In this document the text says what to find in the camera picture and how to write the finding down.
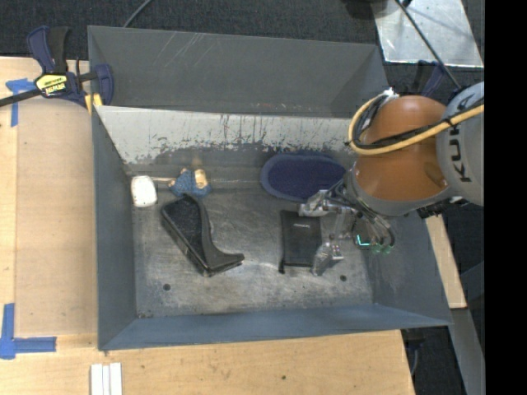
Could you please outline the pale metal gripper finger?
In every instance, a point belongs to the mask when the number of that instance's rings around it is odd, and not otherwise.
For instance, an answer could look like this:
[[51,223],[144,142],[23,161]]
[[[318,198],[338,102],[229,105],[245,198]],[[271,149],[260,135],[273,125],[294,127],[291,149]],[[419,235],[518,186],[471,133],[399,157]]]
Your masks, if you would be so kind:
[[313,265],[310,269],[311,273],[320,277],[324,271],[334,266],[338,262],[338,245],[330,242],[322,243],[317,249]]
[[343,260],[343,255],[340,253],[327,252],[322,253],[322,259],[319,264],[319,274],[323,275],[328,269],[334,267],[337,263]]

